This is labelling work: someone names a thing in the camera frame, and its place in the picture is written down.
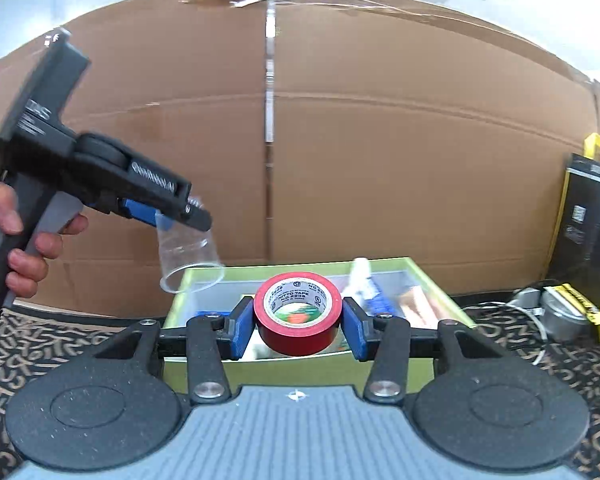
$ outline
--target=qr code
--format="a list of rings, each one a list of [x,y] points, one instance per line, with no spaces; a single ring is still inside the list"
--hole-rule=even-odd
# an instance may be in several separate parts
[[[571,218],[573,218],[578,224],[582,224],[584,222],[584,213],[586,212],[587,210],[582,206],[575,205],[573,206],[573,214],[571,215]]]

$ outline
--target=metal bolt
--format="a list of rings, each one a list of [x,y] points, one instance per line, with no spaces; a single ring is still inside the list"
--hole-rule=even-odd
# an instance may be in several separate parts
[[[395,397],[400,393],[400,386],[393,381],[374,381],[369,385],[369,390],[376,397]]]
[[[215,399],[224,394],[224,386],[215,381],[205,381],[193,388],[193,392],[202,399]]]

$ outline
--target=brown cardboard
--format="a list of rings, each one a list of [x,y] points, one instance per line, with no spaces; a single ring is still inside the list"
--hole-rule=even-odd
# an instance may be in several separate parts
[[[416,0],[275,8],[272,145],[267,0],[126,0],[76,18],[93,65],[64,121],[189,178],[227,264],[407,255],[449,293],[538,279],[566,156],[600,132],[600,84]],[[0,60],[0,121],[42,51],[39,38]],[[154,230],[87,215],[34,301],[165,313]]]
[[[277,7],[274,261],[408,254],[451,293],[540,277],[590,87],[437,24]]]
[[[67,23],[92,61],[62,120],[101,131],[192,181],[214,216],[225,263],[265,254],[264,22],[266,4],[126,0]],[[0,122],[43,52],[37,38],[0,60]],[[165,314],[155,230],[88,211],[65,237],[34,302],[94,314]]]

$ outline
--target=red duct tape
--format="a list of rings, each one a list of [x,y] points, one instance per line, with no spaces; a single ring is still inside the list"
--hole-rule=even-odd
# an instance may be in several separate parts
[[[319,315],[306,322],[301,319],[289,322],[276,315],[290,303],[315,307]],[[333,283],[319,274],[286,272],[262,284],[253,307],[260,336],[272,350],[305,356],[324,350],[333,342],[338,332],[342,298]]]

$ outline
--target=finger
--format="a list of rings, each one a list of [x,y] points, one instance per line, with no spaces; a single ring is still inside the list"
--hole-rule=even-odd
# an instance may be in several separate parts
[[[45,258],[55,260],[62,254],[62,237],[53,233],[36,235],[36,249]]]
[[[49,272],[49,266],[45,260],[20,249],[14,249],[9,253],[9,266],[18,274],[35,282],[44,280]]]
[[[8,235],[22,231],[22,220],[15,208],[16,195],[13,189],[0,182],[0,229]]]
[[[7,274],[7,286],[20,298],[32,298],[38,291],[38,284],[17,272]]]
[[[62,231],[63,235],[78,235],[89,225],[89,219],[85,215],[76,215],[69,225]]]

